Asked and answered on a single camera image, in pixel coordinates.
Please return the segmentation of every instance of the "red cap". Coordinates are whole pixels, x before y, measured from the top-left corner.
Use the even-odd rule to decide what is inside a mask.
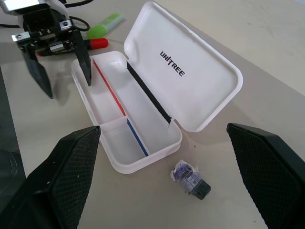
[[[108,46],[108,40],[106,38],[90,39],[91,49],[101,49]]]

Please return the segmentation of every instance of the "unitree logo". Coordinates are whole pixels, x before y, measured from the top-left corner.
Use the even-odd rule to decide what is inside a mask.
[[[175,61],[172,60],[170,55],[167,55],[164,51],[162,51],[160,55],[163,57],[167,65],[174,69],[175,72],[177,72],[181,77],[185,75],[185,72],[181,69],[181,67],[178,66],[177,63],[175,63]]]

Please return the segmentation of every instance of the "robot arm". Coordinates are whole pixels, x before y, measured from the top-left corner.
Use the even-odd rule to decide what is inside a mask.
[[[50,81],[44,67],[38,63],[36,51],[53,53],[73,51],[88,85],[91,85],[91,64],[80,31],[69,18],[65,0],[0,0],[7,14],[17,15],[23,33],[13,35],[22,51],[30,74],[41,89],[53,98]]]

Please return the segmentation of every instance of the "cable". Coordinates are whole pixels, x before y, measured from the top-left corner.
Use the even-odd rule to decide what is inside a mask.
[[[7,24],[0,24],[0,27],[4,27],[4,28],[20,28],[19,25],[7,25]]]
[[[80,21],[80,22],[84,23],[87,26],[85,29],[83,29],[83,28],[80,28],[80,27],[77,27],[76,25],[74,25],[79,31],[86,32],[86,31],[88,31],[90,29],[90,25],[85,20],[83,20],[81,18],[73,17],[73,16],[70,16],[70,18],[72,20]]]
[[[94,1],[94,0],[85,0],[85,1],[80,1],[80,2],[77,2],[77,3],[65,4],[65,7],[70,8],[70,7],[83,6],[83,5],[86,5],[86,4],[88,4],[92,1]]]

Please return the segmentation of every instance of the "white table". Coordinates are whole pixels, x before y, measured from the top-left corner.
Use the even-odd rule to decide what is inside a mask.
[[[144,0],[95,1],[69,10],[89,24],[97,24],[112,12],[126,21],[107,38],[106,49],[123,52],[127,37]],[[266,229],[263,219],[245,189],[226,125],[230,122],[257,126],[280,135],[305,159],[305,98],[290,87],[241,58],[203,32],[203,39],[233,62],[244,75],[240,93],[201,132],[183,130],[179,151],[130,175],[116,172],[99,147],[89,196],[79,228],[175,228],[175,229]],[[31,79],[10,34],[18,29],[1,29],[0,59],[16,134],[26,175],[52,151],[58,140],[92,123],[71,77],[73,54],[41,58],[56,99],[49,99]],[[200,201],[185,194],[169,173],[184,159],[199,166],[211,185],[211,193]]]

